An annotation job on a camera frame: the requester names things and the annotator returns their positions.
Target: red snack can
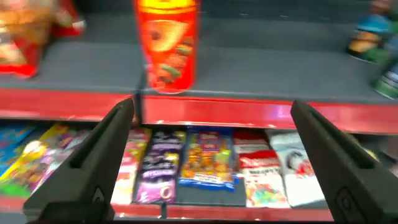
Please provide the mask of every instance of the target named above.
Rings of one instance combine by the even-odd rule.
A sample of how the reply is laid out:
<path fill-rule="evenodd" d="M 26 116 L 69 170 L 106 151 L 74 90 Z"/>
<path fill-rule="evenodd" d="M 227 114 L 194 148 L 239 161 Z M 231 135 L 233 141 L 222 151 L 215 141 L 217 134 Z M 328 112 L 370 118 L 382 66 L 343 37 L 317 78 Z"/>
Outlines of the red snack can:
<path fill-rule="evenodd" d="M 194 81 L 199 0 L 135 0 L 149 86 L 181 93 Z"/>

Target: chips bag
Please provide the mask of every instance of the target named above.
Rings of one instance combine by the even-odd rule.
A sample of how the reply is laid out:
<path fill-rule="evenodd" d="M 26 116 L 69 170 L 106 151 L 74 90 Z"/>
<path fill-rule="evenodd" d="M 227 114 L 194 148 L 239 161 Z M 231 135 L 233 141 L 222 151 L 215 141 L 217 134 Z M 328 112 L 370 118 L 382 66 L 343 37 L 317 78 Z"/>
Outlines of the chips bag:
<path fill-rule="evenodd" d="M 231 132 L 223 128 L 191 128 L 180 185 L 234 191 Z"/>
<path fill-rule="evenodd" d="M 53 0 L 0 2 L 0 73 L 29 78 L 38 71 L 53 19 Z"/>
<path fill-rule="evenodd" d="M 55 21 L 51 33 L 56 36 L 79 35 L 85 29 L 85 21 L 79 15 L 72 0 L 56 0 Z"/>

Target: gummy candy package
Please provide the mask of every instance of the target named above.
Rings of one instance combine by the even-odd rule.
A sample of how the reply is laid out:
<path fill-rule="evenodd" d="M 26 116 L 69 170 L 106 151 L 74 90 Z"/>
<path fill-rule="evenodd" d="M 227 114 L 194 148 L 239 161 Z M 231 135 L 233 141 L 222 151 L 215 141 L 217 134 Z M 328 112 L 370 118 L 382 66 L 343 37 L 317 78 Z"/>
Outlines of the gummy candy package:
<path fill-rule="evenodd" d="M 51 33 L 56 36 L 79 35 L 85 29 L 85 20 L 81 18 L 72 0 L 57 0 L 55 22 Z"/>
<path fill-rule="evenodd" d="M 281 163 L 289 204 L 294 207 L 324 200 L 299 134 L 277 134 L 270 144 Z"/>
<path fill-rule="evenodd" d="M 38 72 L 52 9 L 48 0 L 0 2 L 0 73 L 29 78 Z"/>
<path fill-rule="evenodd" d="M 249 208 L 289 208 L 280 164 L 273 150 L 239 155 Z"/>
<path fill-rule="evenodd" d="M 229 128 L 190 128 L 179 184 L 234 191 Z"/>
<path fill-rule="evenodd" d="M 130 131 L 111 203 L 119 205 L 129 205 L 131 203 L 137 171 L 150 139 L 150 133 L 150 129 L 146 128 Z"/>
<path fill-rule="evenodd" d="M 71 141 L 68 143 L 64 150 L 54 150 L 53 154 L 45 156 L 41 163 L 48 164 L 47 170 L 44 171 L 44 176 L 40 180 L 36 189 L 38 189 L 50 176 L 51 174 L 73 153 L 73 151 L 84 141 L 84 139 L 90 134 L 89 130 L 80 130 L 77 132 Z"/>
<path fill-rule="evenodd" d="M 0 177 L 0 194 L 28 197 L 39 185 L 45 171 L 77 131 L 55 124 L 38 140 L 23 149 L 21 156 Z"/>
<path fill-rule="evenodd" d="M 10 124 L 0 128 L 0 176 L 18 159 L 22 150 L 18 148 L 34 126 Z"/>
<path fill-rule="evenodd" d="M 175 201 L 175 178 L 180 154 L 185 145 L 185 132 L 157 131 L 149 152 L 142 161 L 138 203 Z"/>

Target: brand logo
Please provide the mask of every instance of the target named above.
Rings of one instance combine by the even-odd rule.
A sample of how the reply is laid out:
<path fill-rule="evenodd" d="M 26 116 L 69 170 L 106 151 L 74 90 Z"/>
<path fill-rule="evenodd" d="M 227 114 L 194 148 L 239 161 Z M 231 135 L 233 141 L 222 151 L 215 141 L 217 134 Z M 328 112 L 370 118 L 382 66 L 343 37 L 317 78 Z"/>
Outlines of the brand logo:
<path fill-rule="evenodd" d="M 269 167 L 269 166 L 279 166 L 279 161 L 276 158 L 270 159 L 249 159 L 241 158 L 243 167 Z"/>
<path fill-rule="evenodd" d="M 177 14 L 195 10 L 195 0 L 140 0 L 142 11 L 154 14 Z"/>

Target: store shelf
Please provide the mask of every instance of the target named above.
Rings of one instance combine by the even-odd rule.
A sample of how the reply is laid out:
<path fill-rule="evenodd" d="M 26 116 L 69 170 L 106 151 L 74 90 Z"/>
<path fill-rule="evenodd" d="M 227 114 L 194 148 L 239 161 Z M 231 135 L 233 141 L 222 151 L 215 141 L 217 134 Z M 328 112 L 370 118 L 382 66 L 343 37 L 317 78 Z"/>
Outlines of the store shelf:
<path fill-rule="evenodd" d="M 345 131 L 397 134 L 398 101 L 370 86 L 379 67 L 344 53 L 354 27 L 205 17 L 194 86 L 145 88 L 144 122 L 291 129 L 291 102 L 303 100 Z"/>
<path fill-rule="evenodd" d="M 85 17 L 85 34 L 50 44 L 37 76 L 0 76 L 0 117 L 99 121 L 135 94 L 142 59 L 131 15 Z"/>

